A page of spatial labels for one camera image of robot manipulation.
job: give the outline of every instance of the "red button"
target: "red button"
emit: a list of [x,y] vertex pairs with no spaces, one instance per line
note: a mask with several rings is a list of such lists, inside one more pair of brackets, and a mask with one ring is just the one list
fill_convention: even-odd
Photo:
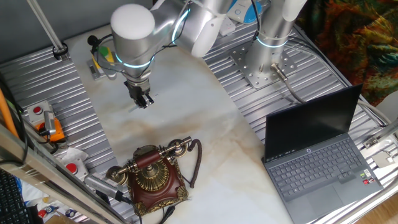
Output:
[[47,212],[45,212],[44,209],[40,210],[37,214],[39,215],[40,218],[44,218],[47,216]]
[[39,114],[43,113],[43,109],[41,107],[39,107],[39,106],[36,106],[33,109],[33,113],[35,113],[36,115],[39,115]]
[[68,164],[67,165],[67,169],[72,173],[72,174],[76,174],[77,173],[77,166],[75,164]]

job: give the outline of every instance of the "keyboard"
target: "keyboard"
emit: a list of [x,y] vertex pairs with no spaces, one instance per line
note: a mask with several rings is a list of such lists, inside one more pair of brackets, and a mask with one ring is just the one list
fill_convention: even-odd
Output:
[[325,182],[344,181],[354,175],[353,169],[365,163],[354,142],[345,139],[272,167],[269,171],[282,195],[292,197]]
[[32,223],[13,175],[0,169],[0,224]]

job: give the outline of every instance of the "laptop touchpad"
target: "laptop touchpad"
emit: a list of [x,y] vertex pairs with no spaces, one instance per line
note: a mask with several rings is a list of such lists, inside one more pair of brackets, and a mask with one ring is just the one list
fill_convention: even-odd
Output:
[[329,213],[343,205],[333,186],[323,187],[307,195],[313,211],[317,215]]

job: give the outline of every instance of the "laptop screen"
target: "laptop screen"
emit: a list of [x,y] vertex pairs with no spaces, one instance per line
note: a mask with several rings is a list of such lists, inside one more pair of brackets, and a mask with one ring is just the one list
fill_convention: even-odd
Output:
[[265,161],[347,133],[361,89],[351,86],[267,115]]

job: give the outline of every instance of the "yellow cable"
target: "yellow cable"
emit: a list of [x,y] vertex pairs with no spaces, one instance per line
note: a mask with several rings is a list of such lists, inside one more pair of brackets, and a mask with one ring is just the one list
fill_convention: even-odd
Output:
[[4,122],[6,122],[7,129],[13,135],[15,135],[15,137],[19,138],[17,129],[15,128],[14,122],[11,117],[10,109],[8,108],[8,105],[7,105],[7,101],[6,101],[1,90],[0,90],[0,110],[1,110],[2,116],[4,118]]

